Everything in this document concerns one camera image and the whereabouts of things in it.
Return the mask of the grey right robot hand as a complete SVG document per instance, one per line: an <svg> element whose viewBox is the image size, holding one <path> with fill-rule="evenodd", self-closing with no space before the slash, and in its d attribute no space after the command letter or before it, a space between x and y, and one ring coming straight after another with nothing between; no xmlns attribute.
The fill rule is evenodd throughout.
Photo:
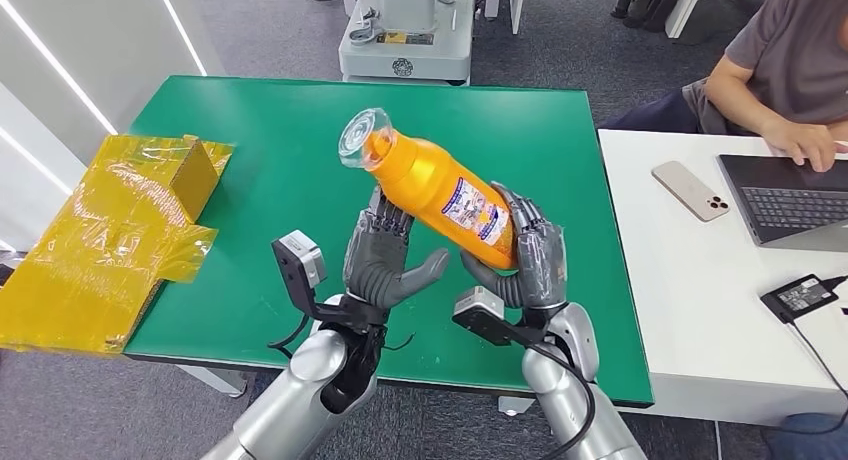
<svg viewBox="0 0 848 460"><path fill-rule="evenodd" d="M567 265L562 227L552 223L532 199L499 182L491 186L509 207L517 266L511 274L502 275L462 250L464 268L509 308L543 310L565 305Z"/></svg>

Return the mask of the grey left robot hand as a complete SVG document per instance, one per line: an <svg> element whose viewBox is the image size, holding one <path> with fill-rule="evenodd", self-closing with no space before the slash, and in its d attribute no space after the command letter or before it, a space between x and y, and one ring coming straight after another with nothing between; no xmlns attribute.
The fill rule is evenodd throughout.
<svg viewBox="0 0 848 460"><path fill-rule="evenodd" d="M415 218L394 205L375 187L360 211L349 240L343 268L346 291L363 302L391 309L438 281L450 253L433 251L422 264L407 267Z"/></svg>

